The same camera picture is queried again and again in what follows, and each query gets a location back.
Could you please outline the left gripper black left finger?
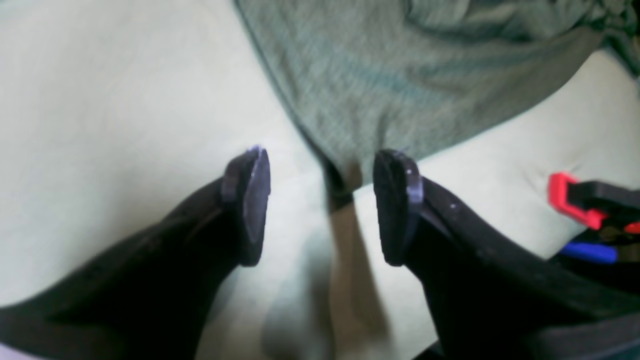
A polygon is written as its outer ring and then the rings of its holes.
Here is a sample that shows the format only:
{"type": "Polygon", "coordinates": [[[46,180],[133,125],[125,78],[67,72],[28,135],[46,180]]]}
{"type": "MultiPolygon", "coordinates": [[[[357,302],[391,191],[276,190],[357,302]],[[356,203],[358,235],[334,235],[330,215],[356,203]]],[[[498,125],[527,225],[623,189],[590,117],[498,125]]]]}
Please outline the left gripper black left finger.
{"type": "Polygon", "coordinates": [[[192,360],[215,296],[258,264],[271,192],[253,146],[158,223],[1,308],[3,360],[192,360]]]}

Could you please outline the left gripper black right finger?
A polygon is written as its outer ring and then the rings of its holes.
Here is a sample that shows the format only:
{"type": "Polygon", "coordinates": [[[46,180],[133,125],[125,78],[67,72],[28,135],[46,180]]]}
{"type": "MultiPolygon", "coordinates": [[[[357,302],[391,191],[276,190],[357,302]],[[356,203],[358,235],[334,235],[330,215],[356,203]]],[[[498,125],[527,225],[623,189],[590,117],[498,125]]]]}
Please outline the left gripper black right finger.
{"type": "Polygon", "coordinates": [[[438,340],[420,360],[637,360],[639,294],[505,237],[413,159],[374,161],[381,246],[421,282],[438,340]]]}

